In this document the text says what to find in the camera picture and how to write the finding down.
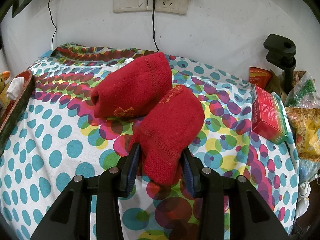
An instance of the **thin black wire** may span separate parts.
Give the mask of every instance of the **thin black wire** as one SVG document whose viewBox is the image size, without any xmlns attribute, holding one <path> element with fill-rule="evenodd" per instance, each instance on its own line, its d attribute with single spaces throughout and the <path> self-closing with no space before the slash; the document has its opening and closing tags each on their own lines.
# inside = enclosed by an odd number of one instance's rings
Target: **thin black wire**
<svg viewBox="0 0 320 240">
<path fill-rule="evenodd" d="M 51 13 L 50 6 L 49 6 L 50 1 L 51 1 L 51 0 L 49 0 L 49 2 L 48 2 L 48 9 L 49 9 L 49 12 L 50 12 L 50 18 L 51 18 L 52 25 L 53 25 L 54 28 L 56 29 L 56 30 L 54 31 L 54 34 L 53 34 L 53 36 L 52 36 L 52 41 L 51 41 L 51 50 L 53 50 L 53 38 L 54 38 L 54 35 L 55 35 L 56 32 L 57 32 L 57 27 L 56 27 L 56 25 L 54 24 L 53 19 L 52 19 L 52 13 Z"/>
<path fill-rule="evenodd" d="M 153 0 L 153 8 L 152 8 L 152 27 L 153 27 L 153 41 L 155 42 L 155 46 L 157 48 L 157 52 L 159 52 L 159 48 L 156 43 L 156 32 L 155 32 L 155 8 L 156 8 L 156 0 Z"/>
</svg>

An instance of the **white wall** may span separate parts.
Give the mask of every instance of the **white wall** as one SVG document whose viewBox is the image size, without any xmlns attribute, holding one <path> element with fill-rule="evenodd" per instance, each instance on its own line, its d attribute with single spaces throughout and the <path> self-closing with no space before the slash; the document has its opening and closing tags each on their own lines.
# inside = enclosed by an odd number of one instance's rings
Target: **white wall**
<svg viewBox="0 0 320 240">
<path fill-rule="evenodd" d="M 51 49 L 54 28 L 48 0 L 34 0 L 1 24 L 7 62 L 17 74 Z M 52 0 L 58 32 L 54 46 L 154 50 L 152 13 L 113 13 L 113 0 Z M 271 33 L 293 40 L 297 70 L 308 70 L 320 89 L 320 24 L 302 0 L 190 0 L 186 16 L 156 12 L 160 51 L 188 57 L 248 78 L 248 67 L 270 68 L 263 42 Z"/>
</svg>

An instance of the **red knitted fabric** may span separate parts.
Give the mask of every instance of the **red knitted fabric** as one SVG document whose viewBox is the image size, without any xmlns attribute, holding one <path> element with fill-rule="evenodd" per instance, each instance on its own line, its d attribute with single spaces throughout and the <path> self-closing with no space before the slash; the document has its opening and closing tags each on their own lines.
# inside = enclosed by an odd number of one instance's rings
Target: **red knitted fabric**
<svg viewBox="0 0 320 240">
<path fill-rule="evenodd" d="M 171 68 L 162 52 L 139 57 L 109 74 L 94 89 L 94 116 L 144 116 L 171 88 Z"/>
<path fill-rule="evenodd" d="M 140 143 L 145 173 L 156 183 L 172 185 L 182 150 L 200 132 L 204 111 L 184 85 L 171 89 L 135 130 L 129 149 Z"/>
</svg>

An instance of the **bed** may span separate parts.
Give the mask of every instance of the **bed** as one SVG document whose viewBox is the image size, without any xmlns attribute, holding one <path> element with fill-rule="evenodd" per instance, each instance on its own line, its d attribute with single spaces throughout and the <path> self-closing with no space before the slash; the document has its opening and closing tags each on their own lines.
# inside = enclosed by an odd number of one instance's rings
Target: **bed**
<svg viewBox="0 0 320 240">
<path fill-rule="evenodd" d="M 150 53 L 65 44 L 29 67 L 36 89 L 0 158 L 1 213 L 19 239 L 30 238 L 71 178 L 99 175 L 128 154 L 143 118 L 95 118 L 90 94 L 125 59 Z M 194 60 L 166 57 L 172 82 L 191 89 L 204 108 L 204 125 L 190 151 L 223 176 L 246 176 L 290 233 L 299 182 L 292 134 L 277 146 L 251 131 L 252 85 L 247 81 Z M 201 201 L 191 197 L 181 178 L 171 187 L 160 186 L 140 169 L 129 198 L 119 199 L 124 238 L 196 239 Z M 227 197 L 224 209 L 229 239 Z M 93 197 L 91 239 L 96 238 L 95 214 Z"/>
</svg>

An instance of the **metal bolt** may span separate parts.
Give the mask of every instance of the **metal bolt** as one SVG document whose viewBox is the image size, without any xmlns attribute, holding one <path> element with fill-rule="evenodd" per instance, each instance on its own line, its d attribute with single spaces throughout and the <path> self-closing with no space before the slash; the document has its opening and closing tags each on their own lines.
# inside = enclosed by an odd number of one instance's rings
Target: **metal bolt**
<svg viewBox="0 0 320 240">
<path fill-rule="evenodd" d="M 243 182 L 247 181 L 247 178 L 245 176 L 241 175 L 241 176 L 238 177 L 238 180 L 243 183 Z"/>
<path fill-rule="evenodd" d="M 208 167 L 204 167 L 204 168 L 202 168 L 202 172 L 205 173 L 205 174 L 210 174 L 211 173 L 211 169 L 208 168 Z"/>
<path fill-rule="evenodd" d="M 119 171 L 119 169 L 117 167 L 112 167 L 109 169 L 109 172 L 114 174 L 114 173 L 117 173 Z"/>
<path fill-rule="evenodd" d="M 73 180 L 74 180 L 75 182 L 79 182 L 79 181 L 82 180 L 82 176 L 81 176 L 81 175 L 76 175 L 76 176 L 74 176 Z"/>
</svg>

